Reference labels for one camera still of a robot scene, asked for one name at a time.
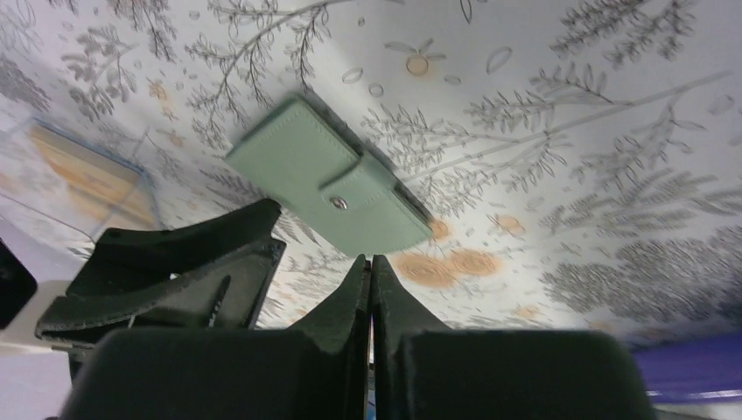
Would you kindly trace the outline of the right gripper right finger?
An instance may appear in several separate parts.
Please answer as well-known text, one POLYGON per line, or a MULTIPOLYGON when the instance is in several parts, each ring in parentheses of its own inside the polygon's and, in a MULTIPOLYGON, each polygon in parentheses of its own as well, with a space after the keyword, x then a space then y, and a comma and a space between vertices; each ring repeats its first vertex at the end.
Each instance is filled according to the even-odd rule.
POLYGON ((652 419, 631 354, 602 332, 452 329, 371 262, 380 419, 652 419))

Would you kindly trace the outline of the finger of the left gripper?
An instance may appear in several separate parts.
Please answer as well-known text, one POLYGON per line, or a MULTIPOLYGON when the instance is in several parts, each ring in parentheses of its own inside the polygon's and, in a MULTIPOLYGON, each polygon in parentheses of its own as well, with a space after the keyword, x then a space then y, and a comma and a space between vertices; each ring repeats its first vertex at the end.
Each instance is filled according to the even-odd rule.
POLYGON ((285 248, 265 238, 190 270, 90 258, 35 334, 56 346, 92 348, 131 327, 252 329, 285 248))
POLYGON ((281 206, 260 199, 230 213, 173 230, 107 229, 92 262, 114 269, 182 273, 270 236, 281 206))

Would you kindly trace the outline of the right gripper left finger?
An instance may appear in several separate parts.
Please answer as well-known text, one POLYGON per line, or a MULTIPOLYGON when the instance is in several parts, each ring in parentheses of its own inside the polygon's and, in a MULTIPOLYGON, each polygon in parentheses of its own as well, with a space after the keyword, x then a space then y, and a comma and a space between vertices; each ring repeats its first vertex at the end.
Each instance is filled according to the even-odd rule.
POLYGON ((370 262, 274 330, 124 330, 82 368, 64 419, 363 419, 370 262))

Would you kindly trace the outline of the green card holder wallet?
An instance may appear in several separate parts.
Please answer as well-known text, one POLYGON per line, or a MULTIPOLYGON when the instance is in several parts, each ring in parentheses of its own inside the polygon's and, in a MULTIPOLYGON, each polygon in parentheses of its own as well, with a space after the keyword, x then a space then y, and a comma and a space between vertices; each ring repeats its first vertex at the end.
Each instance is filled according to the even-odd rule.
POLYGON ((301 97, 278 105, 225 161, 347 256, 394 253, 432 237, 428 215, 398 177, 301 97))

